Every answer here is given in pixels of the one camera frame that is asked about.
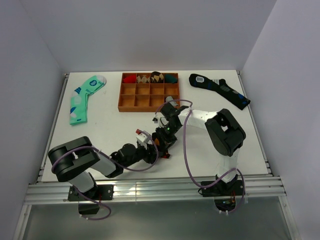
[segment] wooden tray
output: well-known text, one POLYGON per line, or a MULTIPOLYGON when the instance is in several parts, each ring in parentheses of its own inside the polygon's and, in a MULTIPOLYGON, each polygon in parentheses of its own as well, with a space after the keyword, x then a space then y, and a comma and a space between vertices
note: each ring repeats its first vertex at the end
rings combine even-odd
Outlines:
POLYGON ((170 74, 178 79, 177 83, 123 83, 123 79, 128 76, 145 75, 150 78, 150 72, 124 72, 121 79, 118 110, 119 112, 155 112, 163 104, 166 97, 180 99, 179 76, 178 73, 162 72, 164 78, 170 74))

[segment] rolled sock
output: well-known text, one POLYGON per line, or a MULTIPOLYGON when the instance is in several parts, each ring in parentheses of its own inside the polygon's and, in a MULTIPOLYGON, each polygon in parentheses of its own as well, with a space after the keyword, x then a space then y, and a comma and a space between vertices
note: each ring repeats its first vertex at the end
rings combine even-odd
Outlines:
POLYGON ((70 121, 71 125, 87 122, 88 96, 97 92, 107 83, 105 77, 95 75, 86 80, 71 95, 70 121))

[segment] sock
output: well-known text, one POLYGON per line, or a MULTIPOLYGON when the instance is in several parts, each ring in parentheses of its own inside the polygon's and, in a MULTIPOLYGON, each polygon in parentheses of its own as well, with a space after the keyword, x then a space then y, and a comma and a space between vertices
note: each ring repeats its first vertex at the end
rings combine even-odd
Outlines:
POLYGON ((189 77, 189 83, 195 88, 217 92, 240 110, 243 110, 251 102, 248 98, 228 86, 224 79, 210 80, 205 76, 193 73, 189 77))
POLYGON ((165 74, 164 75, 164 83, 165 84, 176 84, 178 82, 178 79, 176 79, 171 74, 165 74))
POLYGON ((122 80, 124 84, 135 84, 136 83, 136 75, 127 76, 122 80))
POLYGON ((104 76, 95 75, 72 92, 69 122, 71 125, 87 122, 88 96, 97 92, 106 83, 104 76))

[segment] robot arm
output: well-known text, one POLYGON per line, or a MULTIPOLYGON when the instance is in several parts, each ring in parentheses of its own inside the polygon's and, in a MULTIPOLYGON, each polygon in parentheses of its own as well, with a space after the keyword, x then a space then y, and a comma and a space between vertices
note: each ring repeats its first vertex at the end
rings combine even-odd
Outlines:
MULTIPOLYGON (((112 161, 93 150, 92 143, 86 136, 54 147, 48 152, 52 172, 56 174, 59 182, 70 182, 84 196, 97 199, 97 195, 102 193, 99 192, 94 178, 86 172, 86 169, 92 168, 107 178, 114 178, 122 174, 124 168, 140 160, 154 164, 157 151, 161 158, 170 157, 168 149, 177 141, 175 134, 183 126, 189 111, 187 106, 175 108, 169 103, 165 104, 161 113, 167 123, 160 124, 152 136, 137 130, 137 147, 130 143, 125 144, 111 154, 112 161), (155 142, 156 148, 150 144, 150 138, 155 142), (75 150, 73 154, 67 154, 72 150, 75 150)), ((207 130, 213 146, 223 155, 216 179, 228 170, 236 168, 239 148, 243 145, 246 134, 227 109, 218 112, 193 110, 186 124, 207 130)), ((237 182, 237 175, 235 172, 230 172, 222 181, 221 184, 217 184, 217 188, 211 189, 214 193, 221 195, 228 193, 237 182)))

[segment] wire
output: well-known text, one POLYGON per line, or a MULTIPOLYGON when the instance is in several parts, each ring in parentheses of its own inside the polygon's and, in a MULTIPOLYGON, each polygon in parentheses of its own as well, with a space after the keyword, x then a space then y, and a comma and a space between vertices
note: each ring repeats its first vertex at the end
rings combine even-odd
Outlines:
MULTIPOLYGON (((139 131, 140 133, 146 135, 147 137, 150 136, 150 135, 149 135, 147 132, 145 132, 145 131, 142 131, 142 130, 139 130, 139 129, 138 129, 138 131, 139 131)), ((146 170, 152 168, 152 167, 157 163, 158 158, 159 158, 159 151, 158 151, 157 145, 156 145, 155 141, 152 140, 152 138, 150 138, 150 140, 151 140, 151 142, 152 142, 152 144, 153 144, 153 146, 154 146, 154 148, 155 148, 156 157, 155 157, 155 161, 153 162, 153 164, 151 164, 149 167, 146 167, 146 168, 144 168, 144 169, 131 169, 131 168, 125 167, 125 166, 121 165, 120 163, 116 162, 115 160, 113 160, 113 159, 112 159, 111 157, 109 157, 107 154, 105 154, 104 152, 100 151, 99 149, 97 149, 97 148, 94 147, 94 146, 80 146, 80 147, 74 148, 74 149, 66 152, 66 153, 63 154, 61 157, 59 157, 59 158, 53 163, 52 168, 51 168, 51 172, 52 172, 52 173, 55 173, 55 169, 56 169, 57 165, 58 165, 59 162, 60 162, 62 159, 64 159, 66 156, 68 156, 68 155, 70 155, 70 154, 73 154, 75 151, 79 151, 79 150, 83 150, 83 149, 92 149, 92 150, 94 150, 95 152, 97 152, 97 153, 101 154, 102 156, 104 156, 105 158, 107 158, 108 160, 110 160, 110 161, 112 161, 113 163, 117 164, 118 166, 120 166, 120 167, 123 168, 123 169, 129 170, 129 171, 133 171, 133 172, 146 171, 146 170)), ((95 218, 95 217, 87 217, 87 216, 83 216, 83 215, 81 215, 81 217, 83 217, 83 218, 85 218, 85 219, 87 219, 87 220, 98 221, 98 220, 106 219, 107 217, 110 216, 110 214, 111 214, 111 208, 110 208, 108 205, 106 205, 106 204, 104 204, 104 203, 102 203, 102 202, 98 202, 98 201, 96 201, 96 200, 93 200, 93 199, 91 199, 91 198, 88 198, 88 197, 86 197, 85 195, 83 195, 83 193, 80 192, 79 189, 78 189, 76 186, 74 186, 74 188, 75 188, 75 190, 78 192, 78 194, 79 194, 81 197, 83 197, 84 199, 86 199, 87 201, 90 201, 90 202, 93 202, 93 203, 95 203, 95 204, 98 204, 99 206, 102 206, 102 207, 104 207, 104 208, 106 208, 106 209, 109 210, 109 213, 108 213, 106 216, 103 216, 103 217, 97 217, 97 218, 95 218)))

